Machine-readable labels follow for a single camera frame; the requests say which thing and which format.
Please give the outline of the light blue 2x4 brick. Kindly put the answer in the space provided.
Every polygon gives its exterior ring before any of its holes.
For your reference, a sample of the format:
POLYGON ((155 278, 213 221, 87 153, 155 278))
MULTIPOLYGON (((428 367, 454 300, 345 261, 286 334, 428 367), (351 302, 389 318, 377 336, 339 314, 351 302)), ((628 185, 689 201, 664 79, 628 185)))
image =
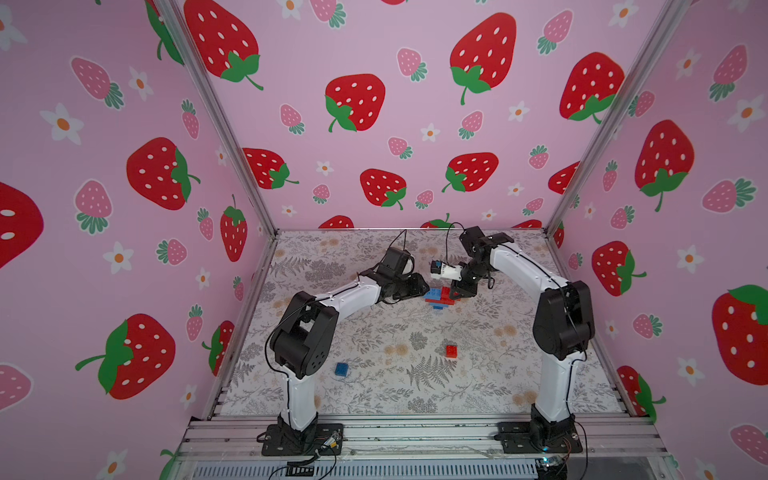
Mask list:
POLYGON ((431 288, 425 295, 424 300, 430 303, 440 303, 442 301, 442 289, 431 288))

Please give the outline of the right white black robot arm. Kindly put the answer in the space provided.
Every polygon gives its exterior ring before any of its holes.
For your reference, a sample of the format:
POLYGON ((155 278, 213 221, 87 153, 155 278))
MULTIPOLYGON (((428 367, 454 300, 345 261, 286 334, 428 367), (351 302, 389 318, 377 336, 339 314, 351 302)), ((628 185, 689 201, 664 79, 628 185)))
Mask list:
POLYGON ((451 299, 474 297, 481 280, 493 283, 492 275, 501 273, 537 302, 532 335, 542 352, 541 381, 528 435, 534 450, 544 452, 576 433, 570 396, 578 364, 587 359, 595 335, 590 289, 546 269, 505 233, 486 235, 471 227, 460 242, 469 261, 453 266, 434 260, 430 266, 432 277, 451 281, 451 299))

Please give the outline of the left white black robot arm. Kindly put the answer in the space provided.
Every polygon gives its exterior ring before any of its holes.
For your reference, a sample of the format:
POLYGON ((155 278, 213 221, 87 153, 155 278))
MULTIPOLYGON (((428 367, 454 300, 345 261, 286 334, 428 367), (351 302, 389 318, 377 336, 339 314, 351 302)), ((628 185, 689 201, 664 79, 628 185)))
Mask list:
POLYGON ((266 342, 274 355, 270 367, 287 380, 286 404, 277 423, 281 434, 302 443, 314 436, 314 375, 329 357, 340 321, 364 308, 422 297, 429 290, 410 252, 390 247, 379 262, 345 286, 319 295, 296 293, 266 342))

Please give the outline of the aluminium front rail frame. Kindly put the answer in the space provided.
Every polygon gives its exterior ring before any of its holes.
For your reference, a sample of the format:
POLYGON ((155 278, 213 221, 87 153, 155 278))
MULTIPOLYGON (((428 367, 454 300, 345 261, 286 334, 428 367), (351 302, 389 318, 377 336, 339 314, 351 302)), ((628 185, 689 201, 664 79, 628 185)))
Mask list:
POLYGON ((190 423, 171 479, 679 479, 652 423, 625 414, 577 417, 582 453, 505 454, 493 439, 521 415, 323 415, 344 425, 341 453, 265 457, 257 436, 273 418, 190 423))

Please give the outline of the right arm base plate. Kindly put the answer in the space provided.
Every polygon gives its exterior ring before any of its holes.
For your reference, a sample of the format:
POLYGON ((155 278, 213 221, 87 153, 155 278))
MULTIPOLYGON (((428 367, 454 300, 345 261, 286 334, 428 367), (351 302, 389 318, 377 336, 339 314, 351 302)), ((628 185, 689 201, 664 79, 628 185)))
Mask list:
POLYGON ((493 439, 499 442, 505 454, 568 454, 582 453, 581 438, 569 421, 556 423, 531 420, 529 422, 500 422, 493 439))

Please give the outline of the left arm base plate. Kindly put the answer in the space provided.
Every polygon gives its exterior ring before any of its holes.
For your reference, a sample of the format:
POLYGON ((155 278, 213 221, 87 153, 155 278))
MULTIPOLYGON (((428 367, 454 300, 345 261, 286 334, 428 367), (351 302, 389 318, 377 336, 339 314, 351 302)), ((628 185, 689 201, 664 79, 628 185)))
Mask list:
POLYGON ((272 424, 257 436, 265 457, 333 456, 341 453, 344 425, 341 423, 311 424, 297 433, 288 424, 272 424))

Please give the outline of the left aluminium corner post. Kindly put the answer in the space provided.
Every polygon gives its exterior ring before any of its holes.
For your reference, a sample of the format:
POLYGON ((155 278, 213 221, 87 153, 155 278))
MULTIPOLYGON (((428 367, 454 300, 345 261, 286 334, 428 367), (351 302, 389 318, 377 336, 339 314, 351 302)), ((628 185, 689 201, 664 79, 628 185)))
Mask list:
POLYGON ((170 0, 159 0, 156 4, 164 16, 165 24, 172 40, 185 62, 189 75, 221 140, 221 145, 224 147, 235 173, 258 215, 266 235, 271 240, 275 240, 278 236, 278 229, 275 227, 266 204, 259 194, 256 181, 252 178, 252 172, 246 157, 213 88, 208 72, 194 45, 190 31, 185 24, 181 7, 176 1, 170 0))

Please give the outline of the aluminium corner post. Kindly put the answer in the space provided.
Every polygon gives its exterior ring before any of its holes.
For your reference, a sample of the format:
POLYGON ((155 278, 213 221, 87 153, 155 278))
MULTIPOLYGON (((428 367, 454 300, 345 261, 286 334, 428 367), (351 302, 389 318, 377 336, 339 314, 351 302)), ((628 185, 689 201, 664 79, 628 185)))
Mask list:
POLYGON ((156 4, 164 16, 165 24, 172 40, 185 62, 189 75, 221 140, 221 145, 224 147, 235 173, 258 215, 266 235, 271 240, 275 240, 278 236, 278 229, 275 227, 266 204, 259 194, 256 181, 252 178, 252 172, 246 157, 213 88, 208 72, 194 45, 190 31, 185 24, 181 7, 176 1, 170 0, 159 0, 156 4))
POLYGON ((569 183, 565 195, 558 204, 553 216, 544 229, 547 239, 553 239, 556 228, 564 218, 576 195, 588 180, 598 160, 612 141, 616 129, 622 124, 634 95, 645 84, 656 63, 673 38, 675 31, 684 18, 691 1, 666 1, 659 16, 639 50, 632 67, 626 74, 625 82, 619 90, 617 99, 609 108, 596 130, 588 147, 580 159, 580 165, 569 183))

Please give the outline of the right aluminium corner post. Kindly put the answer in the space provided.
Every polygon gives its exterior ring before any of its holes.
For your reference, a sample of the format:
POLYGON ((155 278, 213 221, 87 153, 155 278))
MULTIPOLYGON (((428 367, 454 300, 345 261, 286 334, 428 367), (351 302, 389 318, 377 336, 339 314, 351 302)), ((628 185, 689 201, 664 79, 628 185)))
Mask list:
POLYGON ((609 108, 596 130, 588 147, 580 159, 580 165, 569 183, 565 195, 558 204, 553 216, 544 229, 547 239, 553 239, 556 228, 564 218, 576 195, 588 180, 598 160, 612 141, 616 129, 622 124, 634 95, 645 84, 656 63, 673 38, 675 31, 684 18, 691 1, 666 1, 659 16, 639 50, 632 67, 626 74, 625 82, 619 90, 617 99, 609 108))

